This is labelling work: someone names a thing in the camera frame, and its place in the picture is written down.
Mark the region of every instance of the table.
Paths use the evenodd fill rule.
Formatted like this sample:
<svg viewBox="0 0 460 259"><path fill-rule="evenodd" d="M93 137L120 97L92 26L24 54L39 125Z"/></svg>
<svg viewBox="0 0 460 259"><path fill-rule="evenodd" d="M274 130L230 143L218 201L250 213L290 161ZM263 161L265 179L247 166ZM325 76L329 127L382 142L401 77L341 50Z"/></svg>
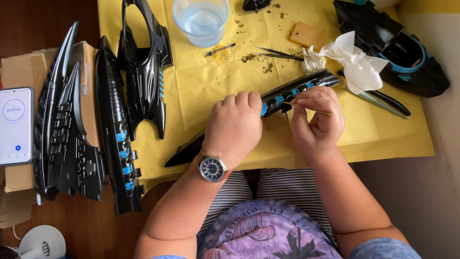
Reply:
<svg viewBox="0 0 460 259"><path fill-rule="evenodd" d="M335 41L340 35L332 0L277 0L273 3L276 2L281 8L270 7L255 13L244 12L242 0L229 0L230 17L219 44L227 46L235 42L236 46L228 49L224 57L216 55L215 59L205 58L211 48L195 47L175 24L172 0L148 1L158 21L169 30L174 67L164 73L167 104L164 140L158 138L152 122L143 121L138 126L137 139L132 142L139 156L135 166L141 168L140 182L146 190L160 182L177 179L186 170L188 165L163 166L179 145L206 126L209 111L216 101L241 90L263 94L303 75L300 62L294 60L259 58L243 63L243 56L259 51L255 46L299 53L300 46L288 40L297 21L327 30L324 44ZM116 53L121 30L121 0L98 0L98 10L101 36L107 36ZM394 8L385 11L397 18ZM280 17L281 12L284 12L284 19ZM149 35L140 12L132 5L127 8L126 15L138 46L148 47ZM275 65L273 72L263 73L267 61ZM333 73L340 67L334 60L327 62L327 68ZM348 162L434 155L420 97L384 83L381 92L397 99L412 112L412 116L404 120L344 89L335 87L334 90L346 120L338 146ZM308 161L296 151L292 142L291 115L291 112L278 112L263 119L262 139L238 169L308 166Z"/></svg>

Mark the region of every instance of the smartphone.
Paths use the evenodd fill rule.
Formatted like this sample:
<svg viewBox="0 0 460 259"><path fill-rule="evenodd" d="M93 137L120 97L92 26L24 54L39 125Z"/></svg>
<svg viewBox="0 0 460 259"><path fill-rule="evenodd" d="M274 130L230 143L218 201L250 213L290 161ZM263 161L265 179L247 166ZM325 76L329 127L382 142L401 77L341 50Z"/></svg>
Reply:
<svg viewBox="0 0 460 259"><path fill-rule="evenodd" d="M0 90L0 166L32 163L34 89Z"/></svg>

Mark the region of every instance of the watch dial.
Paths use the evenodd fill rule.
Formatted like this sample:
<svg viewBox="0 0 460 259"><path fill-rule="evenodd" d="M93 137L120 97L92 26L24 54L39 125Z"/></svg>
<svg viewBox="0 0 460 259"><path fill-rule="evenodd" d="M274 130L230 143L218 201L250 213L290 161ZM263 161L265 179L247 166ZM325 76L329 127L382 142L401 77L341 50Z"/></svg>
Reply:
<svg viewBox="0 0 460 259"><path fill-rule="evenodd" d="M201 174L209 181L219 180L224 174L224 168L219 160L215 158L207 158L200 164Z"/></svg>

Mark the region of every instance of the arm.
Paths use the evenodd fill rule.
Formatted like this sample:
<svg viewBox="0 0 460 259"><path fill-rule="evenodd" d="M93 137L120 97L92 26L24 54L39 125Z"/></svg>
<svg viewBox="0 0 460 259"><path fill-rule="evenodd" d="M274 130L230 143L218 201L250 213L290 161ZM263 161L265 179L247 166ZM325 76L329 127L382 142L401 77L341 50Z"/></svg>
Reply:
<svg viewBox="0 0 460 259"><path fill-rule="evenodd" d="M218 101L209 115L203 151L220 157L229 169L236 168L262 136L262 100L256 92L240 92ZM222 182L201 176L198 155L190 168L156 204L142 230L134 258L160 255L196 257L196 234L201 228Z"/></svg>
<svg viewBox="0 0 460 259"><path fill-rule="evenodd" d="M348 258L359 244L378 237L407 243L336 146L345 120L335 92L327 87L313 87L299 94L293 103L297 104L292 118L294 143L311 164L342 255ZM305 108L332 116L316 113L308 122Z"/></svg>

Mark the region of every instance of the striped shorts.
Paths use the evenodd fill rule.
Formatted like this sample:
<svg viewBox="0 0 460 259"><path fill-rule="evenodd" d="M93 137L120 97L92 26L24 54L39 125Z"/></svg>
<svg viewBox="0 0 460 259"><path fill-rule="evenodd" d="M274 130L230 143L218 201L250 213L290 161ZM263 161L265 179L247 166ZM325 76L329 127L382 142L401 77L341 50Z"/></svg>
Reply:
<svg viewBox="0 0 460 259"><path fill-rule="evenodd" d="M196 236L200 236L222 213L236 204L252 200L253 193L242 171L230 174L209 208L203 226ZM279 199L304 210L314 218L332 238L332 228L322 206L311 168L260 170L256 199Z"/></svg>

